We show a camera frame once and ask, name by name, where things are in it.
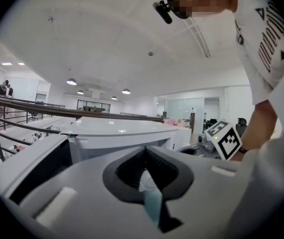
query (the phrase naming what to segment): black chair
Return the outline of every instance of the black chair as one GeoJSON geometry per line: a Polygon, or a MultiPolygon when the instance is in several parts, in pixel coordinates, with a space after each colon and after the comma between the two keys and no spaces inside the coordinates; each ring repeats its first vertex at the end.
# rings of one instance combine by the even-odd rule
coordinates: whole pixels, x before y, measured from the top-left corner
{"type": "Polygon", "coordinates": [[[247,127],[247,121],[244,118],[238,118],[238,124],[236,124],[236,130],[241,137],[243,133],[245,132],[247,127]]]}
{"type": "Polygon", "coordinates": [[[217,120],[216,119],[210,119],[210,122],[211,122],[211,125],[214,125],[217,123],[217,120]]]}
{"type": "Polygon", "coordinates": [[[212,126],[212,123],[210,121],[206,122],[206,128],[210,128],[212,126]]]}
{"type": "Polygon", "coordinates": [[[34,112],[29,112],[29,113],[31,114],[31,117],[29,117],[28,120],[32,120],[32,121],[38,120],[37,118],[38,113],[34,113],[34,112]]]}

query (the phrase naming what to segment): white t-shirt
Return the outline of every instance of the white t-shirt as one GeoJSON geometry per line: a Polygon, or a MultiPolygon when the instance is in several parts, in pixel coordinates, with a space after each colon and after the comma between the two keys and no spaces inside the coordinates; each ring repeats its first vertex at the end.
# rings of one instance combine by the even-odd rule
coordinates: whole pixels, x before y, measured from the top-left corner
{"type": "Polygon", "coordinates": [[[238,0],[234,17],[238,54],[256,105],[284,76],[284,19],[271,0],[238,0]]]}

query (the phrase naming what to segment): glass wall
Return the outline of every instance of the glass wall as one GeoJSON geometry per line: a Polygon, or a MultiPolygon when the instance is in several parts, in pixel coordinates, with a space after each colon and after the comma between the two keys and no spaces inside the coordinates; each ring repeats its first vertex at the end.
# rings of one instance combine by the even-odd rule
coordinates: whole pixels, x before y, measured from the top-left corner
{"type": "Polygon", "coordinates": [[[194,133],[202,133],[204,98],[166,100],[165,111],[167,118],[189,120],[193,109],[195,112],[194,133]]]}
{"type": "Polygon", "coordinates": [[[110,104],[103,104],[103,103],[97,103],[97,102],[91,102],[91,101],[85,101],[85,100],[78,100],[78,106],[77,109],[84,111],[85,107],[95,107],[95,108],[102,108],[105,109],[102,113],[110,113],[110,104]]]}
{"type": "Polygon", "coordinates": [[[36,96],[36,102],[43,102],[45,103],[46,102],[46,95],[43,95],[43,94],[37,94],[36,96]]]}

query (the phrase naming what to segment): head-mounted camera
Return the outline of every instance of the head-mounted camera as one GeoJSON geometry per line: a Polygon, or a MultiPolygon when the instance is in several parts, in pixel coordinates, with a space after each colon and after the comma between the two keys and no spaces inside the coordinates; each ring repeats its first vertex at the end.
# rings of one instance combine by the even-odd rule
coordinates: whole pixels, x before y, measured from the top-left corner
{"type": "Polygon", "coordinates": [[[189,12],[180,11],[180,7],[178,6],[178,4],[178,1],[174,2],[174,0],[167,0],[167,3],[165,3],[162,0],[160,2],[153,3],[153,7],[167,24],[171,24],[173,20],[169,15],[170,11],[172,11],[178,18],[181,19],[187,19],[190,17],[189,12]]]}

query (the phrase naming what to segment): person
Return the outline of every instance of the person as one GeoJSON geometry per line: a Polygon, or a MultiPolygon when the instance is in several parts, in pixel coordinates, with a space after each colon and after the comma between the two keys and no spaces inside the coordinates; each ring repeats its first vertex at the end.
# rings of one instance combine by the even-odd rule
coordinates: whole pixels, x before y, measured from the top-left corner
{"type": "MultiPolygon", "coordinates": [[[[7,85],[6,82],[0,84],[0,97],[5,97],[7,93],[7,85]]],[[[0,107],[0,118],[2,118],[3,107],[0,107]]]]}
{"type": "MultiPolygon", "coordinates": [[[[10,84],[8,84],[8,88],[9,88],[9,91],[8,91],[7,97],[8,98],[14,98],[13,88],[11,87],[10,84]]],[[[6,115],[11,116],[13,111],[14,111],[14,109],[6,107],[6,115]]]]}
{"type": "Polygon", "coordinates": [[[14,97],[13,97],[13,88],[11,87],[10,84],[8,84],[8,88],[9,88],[8,97],[9,97],[9,98],[14,98],[14,97]]]}
{"type": "Polygon", "coordinates": [[[6,82],[0,84],[0,97],[5,97],[7,93],[7,85],[6,82]]]}
{"type": "Polygon", "coordinates": [[[238,55],[252,91],[249,125],[242,135],[242,148],[232,160],[241,161],[258,149],[274,132],[277,115],[268,101],[270,92],[284,76],[284,18],[271,0],[174,0],[180,12],[206,16],[230,10],[237,30],[238,55]]]}

